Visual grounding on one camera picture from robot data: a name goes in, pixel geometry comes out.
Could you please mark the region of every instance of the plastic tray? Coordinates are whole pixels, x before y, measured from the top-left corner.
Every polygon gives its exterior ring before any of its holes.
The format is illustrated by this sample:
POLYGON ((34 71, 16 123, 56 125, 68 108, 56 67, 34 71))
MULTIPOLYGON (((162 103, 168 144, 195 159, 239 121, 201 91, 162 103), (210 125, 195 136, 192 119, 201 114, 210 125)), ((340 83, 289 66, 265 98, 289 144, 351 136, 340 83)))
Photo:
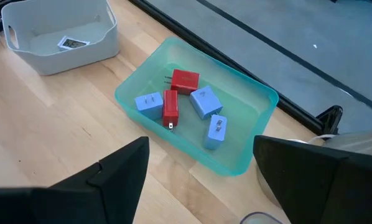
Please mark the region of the plastic tray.
POLYGON ((40 75, 97 62, 119 51, 117 20, 106 0, 13 2, 3 7, 2 21, 7 46, 40 75), (90 45, 60 51, 57 44, 64 36, 90 45))
POLYGON ((220 175, 244 173, 253 157, 254 136, 262 134, 279 100, 277 93, 223 63, 205 55, 184 41, 169 37, 116 89, 115 97, 127 115, 162 139, 220 175), (172 132, 162 120, 140 114, 135 97, 170 88, 165 76, 175 69, 200 74, 198 87, 210 85, 223 105, 219 113, 228 125, 225 141, 215 151, 205 149, 203 140, 210 119, 201 120, 189 96, 179 95, 179 123, 172 132))

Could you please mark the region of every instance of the concrete floor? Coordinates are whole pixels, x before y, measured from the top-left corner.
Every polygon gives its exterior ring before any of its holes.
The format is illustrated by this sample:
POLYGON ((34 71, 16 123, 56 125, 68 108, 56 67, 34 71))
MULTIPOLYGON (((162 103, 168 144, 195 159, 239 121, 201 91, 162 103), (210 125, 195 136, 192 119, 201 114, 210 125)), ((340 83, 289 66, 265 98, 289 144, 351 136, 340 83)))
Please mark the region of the concrete floor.
MULTIPOLYGON (((372 129, 372 109, 196 0, 147 0, 303 109, 340 105, 340 132, 372 129)), ((372 4, 207 0, 372 102, 372 4)))

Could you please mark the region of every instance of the red power adapter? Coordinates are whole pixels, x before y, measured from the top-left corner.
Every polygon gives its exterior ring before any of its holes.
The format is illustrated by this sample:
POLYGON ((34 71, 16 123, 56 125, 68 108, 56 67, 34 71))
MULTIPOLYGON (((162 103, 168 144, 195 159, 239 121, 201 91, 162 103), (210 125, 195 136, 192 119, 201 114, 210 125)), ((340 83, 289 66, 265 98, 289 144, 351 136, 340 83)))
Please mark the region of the red power adapter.
POLYGON ((200 74, 174 69, 172 74, 171 90, 177 90, 179 94, 190 95, 198 88, 200 74))
POLYGON ((178 92, 176 90, 164 90, 164 107, 162 109, 162 125, 172 129, 178 125, 178 92))

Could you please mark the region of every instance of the wooden table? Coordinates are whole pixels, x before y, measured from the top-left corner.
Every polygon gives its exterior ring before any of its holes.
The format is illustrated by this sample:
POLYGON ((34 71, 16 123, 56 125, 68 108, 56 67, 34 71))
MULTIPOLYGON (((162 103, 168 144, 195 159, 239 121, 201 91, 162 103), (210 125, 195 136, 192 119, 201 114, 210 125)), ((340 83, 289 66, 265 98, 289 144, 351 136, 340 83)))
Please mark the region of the wooden table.
MULTIPOLYGON (((0 39, 0 187, 50 186, 149 136, 135 223, 239 223, 256 211, 288 223, 262 193, 255 161, 241 176, 219 177, 126 116, 115 88, 173 33, 127 0, 110 2, 121 43, 114 58, 40 77, 0 39)), ((314 136, 279 109, 264 134, 314 136)))

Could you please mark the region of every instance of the blue cube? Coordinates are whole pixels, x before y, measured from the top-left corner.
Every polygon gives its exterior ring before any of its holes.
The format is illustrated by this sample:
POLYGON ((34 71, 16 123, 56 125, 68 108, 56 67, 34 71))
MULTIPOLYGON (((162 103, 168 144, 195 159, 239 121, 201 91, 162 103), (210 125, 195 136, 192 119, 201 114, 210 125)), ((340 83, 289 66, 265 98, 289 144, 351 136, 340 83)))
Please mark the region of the blue cube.
POLYGON ((212 150, 217 149, 225 140, 227 124, 228 120, 224 116, 212 115, 204 147, 212 150))
POLYGON ((222 110, 222 104, 210 86, 192 92, 190 101, 201 119, 209 118, 210 115, 219 113, 222 110))
POLYGON ((137 110, 144 116, 155 120, 162 117, 162 107, 164 102, 162 101, 161 94, 159 92, 138 96, 135 98, 137 110))

